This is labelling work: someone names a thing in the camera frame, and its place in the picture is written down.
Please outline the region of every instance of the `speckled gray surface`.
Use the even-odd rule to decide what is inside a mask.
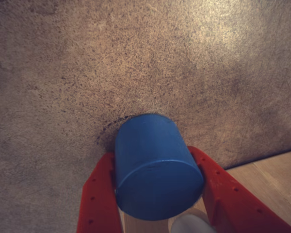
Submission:
[[[130,116],[228,167],[291,149],[291,1],[0,0],[0,233],[72,233]]]

